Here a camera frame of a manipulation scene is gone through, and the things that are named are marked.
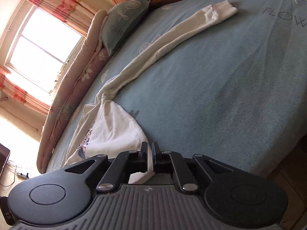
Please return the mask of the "white power strip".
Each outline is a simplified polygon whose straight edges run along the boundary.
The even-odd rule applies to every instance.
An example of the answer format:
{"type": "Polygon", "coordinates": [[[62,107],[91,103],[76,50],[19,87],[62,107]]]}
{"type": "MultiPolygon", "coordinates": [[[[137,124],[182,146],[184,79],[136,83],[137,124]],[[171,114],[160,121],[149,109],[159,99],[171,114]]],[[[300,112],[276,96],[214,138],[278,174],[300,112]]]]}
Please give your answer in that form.
{"type": "Polygon", "coordinates": [[[17,175],[17,177],[19,177],[20,179],[24,179],[24,180],[27,180],[27,179],[30,178],[28,173],[24,174],[24,173],[21,173],[21,172],[17,172],[16,175],[17,175]]]}

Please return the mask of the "green flower pillow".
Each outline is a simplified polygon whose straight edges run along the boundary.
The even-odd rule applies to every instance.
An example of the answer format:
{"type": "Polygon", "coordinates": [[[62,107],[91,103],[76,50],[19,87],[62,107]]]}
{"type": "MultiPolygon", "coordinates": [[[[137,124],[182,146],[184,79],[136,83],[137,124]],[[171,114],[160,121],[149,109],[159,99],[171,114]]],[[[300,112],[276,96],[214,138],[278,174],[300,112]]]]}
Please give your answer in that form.
{"type": "Polygon", "coordinates": [[[146,14],[151,0],[129,0],[115,5],[107,13],[100,37],[109,56],[122,45],[146,14]]]}

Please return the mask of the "pink striped curtain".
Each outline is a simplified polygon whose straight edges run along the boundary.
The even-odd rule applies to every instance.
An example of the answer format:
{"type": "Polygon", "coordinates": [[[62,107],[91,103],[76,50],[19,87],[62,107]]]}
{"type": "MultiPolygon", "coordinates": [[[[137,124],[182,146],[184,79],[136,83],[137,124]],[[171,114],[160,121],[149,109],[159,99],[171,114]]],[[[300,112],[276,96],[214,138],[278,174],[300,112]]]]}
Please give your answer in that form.
{"type": "MultiPolygon", "coordinates": [[[[97,10],[82,0],[24,0],[54,16],[82,36],[87,36],[97,10]]],[[[18,102],[46,116],[50,106],[35,98],[16,83],[5,77],[9,72],[1,68],[1,89],[18,102]]]]}

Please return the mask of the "bright window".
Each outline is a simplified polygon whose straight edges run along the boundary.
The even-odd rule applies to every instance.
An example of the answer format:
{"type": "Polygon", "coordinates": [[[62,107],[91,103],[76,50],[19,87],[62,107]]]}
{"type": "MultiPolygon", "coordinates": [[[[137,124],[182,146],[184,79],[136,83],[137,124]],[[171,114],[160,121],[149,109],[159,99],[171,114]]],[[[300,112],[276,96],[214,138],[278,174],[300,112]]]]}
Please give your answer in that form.
{"type": "Polygon", "coordinates": [[[7,66],[50,93],[82,40],[76,30],[36,8],[18,33],[7,66]]]}

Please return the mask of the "white long-sleeve printed shirt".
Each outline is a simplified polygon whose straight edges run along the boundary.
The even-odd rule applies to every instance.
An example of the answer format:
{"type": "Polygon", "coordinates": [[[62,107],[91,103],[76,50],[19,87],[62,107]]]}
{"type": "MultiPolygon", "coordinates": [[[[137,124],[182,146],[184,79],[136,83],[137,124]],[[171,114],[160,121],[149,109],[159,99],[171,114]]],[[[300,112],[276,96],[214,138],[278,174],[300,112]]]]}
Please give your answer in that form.
{"type": "Polygon", "coordinates": [[[62,166],[139,150],[143,142],[177,140],[204,73],[205,43],[238,9],[223,1],[180,2],[147,15],[103,70],[103,86],[83,115],[62,166]]]}

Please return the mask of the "black flat television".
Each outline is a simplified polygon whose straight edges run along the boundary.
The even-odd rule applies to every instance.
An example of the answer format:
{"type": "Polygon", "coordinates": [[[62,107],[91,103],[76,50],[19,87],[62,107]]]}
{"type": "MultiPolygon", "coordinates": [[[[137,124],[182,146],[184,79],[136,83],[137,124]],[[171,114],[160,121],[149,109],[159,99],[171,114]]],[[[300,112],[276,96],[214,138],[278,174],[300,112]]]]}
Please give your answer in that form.
{"type": "Polygon", "coordinates": [[[10,156],[10,150],[4,145],[0,144],[0,176],[4,170],[5,165],[10,156]]]}

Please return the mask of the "pink floral folded quilt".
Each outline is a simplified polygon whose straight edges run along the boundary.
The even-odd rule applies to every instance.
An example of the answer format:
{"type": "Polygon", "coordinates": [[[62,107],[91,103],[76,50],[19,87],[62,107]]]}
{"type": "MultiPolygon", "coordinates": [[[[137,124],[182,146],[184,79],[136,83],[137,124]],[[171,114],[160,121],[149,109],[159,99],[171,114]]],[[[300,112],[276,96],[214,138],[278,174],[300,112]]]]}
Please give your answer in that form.
{"type": "Polygon", "coordinates": [[[45,173],[53,150],[60,140],[70,118],[79,110],[79,104],[110,59],[100,34],[108,19],[107,12],[98,11],[89,27],[88,35],[72,65],[64,74],[50,106],[43,127],[36,165],[45,173]]]}

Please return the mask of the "blue floral bed sheet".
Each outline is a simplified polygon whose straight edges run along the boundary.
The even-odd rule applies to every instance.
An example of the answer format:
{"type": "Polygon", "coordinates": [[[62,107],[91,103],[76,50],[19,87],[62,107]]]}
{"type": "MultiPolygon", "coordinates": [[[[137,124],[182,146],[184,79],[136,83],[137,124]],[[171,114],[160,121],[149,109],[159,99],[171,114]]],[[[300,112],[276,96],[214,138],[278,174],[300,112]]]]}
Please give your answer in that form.
{"type": "MultiPolygon", "coordinates": [[[[208,6],[221,1],[180,2],[208,6]]],[[[171,142],[149,141],[265,177],[306,135],[306,0],[227,1],[238,13],[205,43],[209,54],[198,90],[192,105],[180,108],[186,129],[171,142]]],[[[104,68],[70,118],[46,172],[63,167],[84,106],[103,86],[104,68]]]]}

